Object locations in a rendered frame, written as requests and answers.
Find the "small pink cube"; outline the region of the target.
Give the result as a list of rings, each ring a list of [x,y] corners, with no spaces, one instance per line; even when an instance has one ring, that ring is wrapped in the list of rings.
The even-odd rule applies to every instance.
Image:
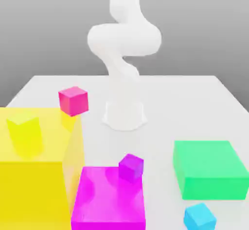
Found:
[[[58,95],[60,109],[71,117],[89,110],[88,92],[77,86],[61,90]]]

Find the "small purple cube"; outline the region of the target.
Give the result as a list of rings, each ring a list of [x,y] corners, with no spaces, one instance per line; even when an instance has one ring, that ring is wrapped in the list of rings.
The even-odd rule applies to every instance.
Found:
[[[119,177],[135,183],[143,175],[144,159],[133,154],[127,154],[119,162]]]

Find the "small yellow cube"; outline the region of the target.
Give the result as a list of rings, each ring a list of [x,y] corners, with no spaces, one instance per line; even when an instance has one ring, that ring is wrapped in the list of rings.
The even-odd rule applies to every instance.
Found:
[[[19,156],[29,159],[43,149],[39,117],[30,111],[12,114],[6,119],[12,144]]]

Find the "small light blue cube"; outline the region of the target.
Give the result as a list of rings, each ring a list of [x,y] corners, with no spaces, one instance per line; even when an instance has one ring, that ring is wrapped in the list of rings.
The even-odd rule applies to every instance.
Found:
[[[214,230],[216,217],[205,203],[199,203],[185,209],[183,222],[187,230]]]

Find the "large magenta box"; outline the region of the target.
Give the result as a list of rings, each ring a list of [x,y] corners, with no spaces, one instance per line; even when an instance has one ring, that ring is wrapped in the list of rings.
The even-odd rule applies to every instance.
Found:
[[[142,178],[130,183],[115,166],[82,169],[71,230],[145,230]]]

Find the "large green box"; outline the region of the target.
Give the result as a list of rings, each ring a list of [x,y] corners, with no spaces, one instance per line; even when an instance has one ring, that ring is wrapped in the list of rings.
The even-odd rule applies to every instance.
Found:
[[[175,141],[173,167],[184,200],[244,200],[249,172],[229,141]]]

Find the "large yellow box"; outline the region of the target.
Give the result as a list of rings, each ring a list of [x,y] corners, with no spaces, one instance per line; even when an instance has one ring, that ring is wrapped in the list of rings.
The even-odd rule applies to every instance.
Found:
[[[16,152],[6,119],[30,111],[39,117],[42,152]],[[0,230],[71,230],[84,166],[80,116],[58,108],[0,107]]]

